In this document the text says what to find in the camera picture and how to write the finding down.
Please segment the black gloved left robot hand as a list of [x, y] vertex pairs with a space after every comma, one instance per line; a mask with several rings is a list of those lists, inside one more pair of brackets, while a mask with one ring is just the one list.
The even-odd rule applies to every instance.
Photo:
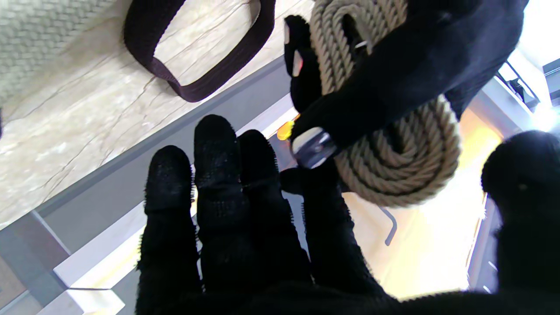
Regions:
[[410, 0], [404, 24], [361, 56], [350, 78], [326, 95], [310, 23], [286, 16], [284, 58], [300, 112], [291, 135], [298, 165], [318, 167], [439, 95], [460, 118], [516, 48], [527, 5], [526, 0]]

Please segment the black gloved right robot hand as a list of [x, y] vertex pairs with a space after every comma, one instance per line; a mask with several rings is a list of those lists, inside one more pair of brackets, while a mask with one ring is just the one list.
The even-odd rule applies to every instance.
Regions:
[[559, 139], [551, 133], [516, 134], [484, 164], [482, 187], [502, 218], [497, 291], [404, 301], [370, 273], [333, 163], [291, 178], [304, 198], [304, 250], [260, 132], [238, 137], [224, 117], [207, 115], [194, 155], [194, 171], [172, 145], [150, 162], [136, 315], [559, 313]]

